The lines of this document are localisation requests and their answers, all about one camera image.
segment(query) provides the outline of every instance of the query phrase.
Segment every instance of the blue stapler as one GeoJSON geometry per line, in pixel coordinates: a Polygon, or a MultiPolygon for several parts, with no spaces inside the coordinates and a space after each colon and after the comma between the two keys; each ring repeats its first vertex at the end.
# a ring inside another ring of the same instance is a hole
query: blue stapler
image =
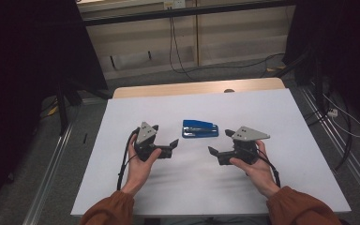
{"type": "Polygon", "coordinates": [[[183,138],[209,138],[218,136],[218,126],[199,120],[183,120],[183,138]]]}

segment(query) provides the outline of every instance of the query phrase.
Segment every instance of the table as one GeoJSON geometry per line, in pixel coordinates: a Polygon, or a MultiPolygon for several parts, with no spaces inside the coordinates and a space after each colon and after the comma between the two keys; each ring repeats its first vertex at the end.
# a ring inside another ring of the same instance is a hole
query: table
{"type": "Polygon", "coordinates": [[[207,146],[231,150],[233,142],[223,134],[224,129],[237,130],[240,126],[271,135],[264,142],[282,184],[313,195],[335,212],[351,210],[289,90],[279,79],[261,79],[117,89],[107,105],[71,215],[81,216],[115,190],[117,177],[113,174],[119,172],[129,133],[141,121],[159,125],[157,145],[167,145],[177,138],[180,141],[172,158],[154,164],[148,181],[135,197],[135,216],[267,214],[265,198],[245,174],[234,166],[219,166],[208,153],[207,146]],[[226,89],[235,93],[223,94],[226,89]],[[181,139],[183,119],[217,123],[220,135],[181,139]]]}

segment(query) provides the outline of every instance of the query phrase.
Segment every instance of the person's left hand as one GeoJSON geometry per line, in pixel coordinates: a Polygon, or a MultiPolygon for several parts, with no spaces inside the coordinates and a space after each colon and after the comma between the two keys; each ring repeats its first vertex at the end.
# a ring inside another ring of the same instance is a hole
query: person's left hand
{"type": "Polygon", "coordinates": [[[157,160],[161,153],[161,149],[157,148],[153,151],[151,156],[145,161],[141,161],[136,155],[136,150],[134,150],[133,144],[136,140],[137,135],[134,134],[131,137],[129,147],[128,147],[128,158],[129,158],[129,168],[127,172],[127,182],[121,188],[122,192],[131,194],[133,196],[142,188],[142,186],[147,181],[148,176],[150,175],[151,168],[154,162],[157,160]]]}

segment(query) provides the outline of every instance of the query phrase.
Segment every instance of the person's right hand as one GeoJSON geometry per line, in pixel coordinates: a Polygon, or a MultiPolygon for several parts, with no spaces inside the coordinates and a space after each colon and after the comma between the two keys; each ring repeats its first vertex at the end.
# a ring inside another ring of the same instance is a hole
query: person's right hand
{"type": "MultiPolygon", "coordinates": [[[[256,141],[260,149],[260,156],[265,158],[265,145],[262,141],[256,141]]],[[[247,176],[252,181],[253,185],[259,190],[259,192],[265,197],[269,198],[277,193],[280,188],[276,185],[271,174],[270,166],[265,163],[263,160],[258,159],[253,165],[246,164],[243,160],[239,158],[232,157],[230,158],[232,165],[243,170],[247,176]]]]}

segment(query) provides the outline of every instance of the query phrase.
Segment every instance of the gray floor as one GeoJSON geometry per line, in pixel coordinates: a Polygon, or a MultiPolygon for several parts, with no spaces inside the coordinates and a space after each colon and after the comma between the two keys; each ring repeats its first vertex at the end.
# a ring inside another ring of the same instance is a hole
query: gray floor
{"type": "MultiPolygon", "coordinates": [[[[196,81],[258,78],[263,75],[264,64],[259,64],[254,67],[242,67],[258,61],[259,60],[228,63],[219,65],[220,67],[190,72],[188,76],[196,81]]],[[[269,67],[280,65],[280,57],[268,61],[269,67]]],[[[265,77],[272,75],[273,73],[264,74],[265,77]]],[[[121,86],[195,82],[193,80],[183,73],[173,71],[145,74],[142,76],[110,80],[108,81],[110,90],[107,91],[107,93],[112,94],[117,87],[121,86]]],[[[309,114],[313,112],[302,92],[306,87],[296,86],[292,74],[285,76],[283,81],[286,86],[291,89],[301,113],[309,114]]],[[[53,182],[50,188],[46,190],[46,201],[42,203],[42,208],[34,222],[25,224],[77,224],[79,222],[79,219],[72,217],[69,212],[82,181],[83,173],[93,149],[94,141],[98,134],[99,125],[106,107],[104,101],[95,99],[94,96],[88,93],[81,92],[81,95],[84,99],[89,100],[86,100],[80,107],[68,107],[69,111],[77,113],[75,113],[75,118],[72,118],[74,121],[73,128],[67,140],[67,146],[60,157],[60,164],[54,173],[53,182]]],[[[45,105],[51,100],[51,98],[46,99],[45,105]]],[[[352,111],[352,114],[358,117],[357,112],[352,111]]],[[[307,120],[307,123],[313,122],[316,119],[316,116],[312,116],[307,120]]],[[[354,128],[352,132],[360,133],[358,125],[353,124],[352,127],[354,128]]],[[[15,172],[14,183],[6,184],[1,189],[0,225],[22,224],[24,222],[34,197],[38,193],[39,185],[50,164],[50,159],[54,154],[56,145],[59,142],[59,128],[60,121],[58,114],[54,114],[40,121],[34,140],[29,147],[28,154],[19,164],[15,172]]],[[[323,126],[318,123],[311,126],[310,130],[330,167],[335,167],[340,160],[340,153],[337,151],[336,146],[329,138],[323,126]]],[[[360,163],[360,139],[353,138],[352,152],[360,163]]],[[[342,214],[339,215],[339,217],[345,218],[351,224],[360,224],[360,184],[357,182],[357,179],[355,179],[348,165],[344,165],[335,177],[352,208],[351,213],[342,214]]],[[[190,224],[192,222],[191,220],[186,220],[180,224],[190,224]]]]}

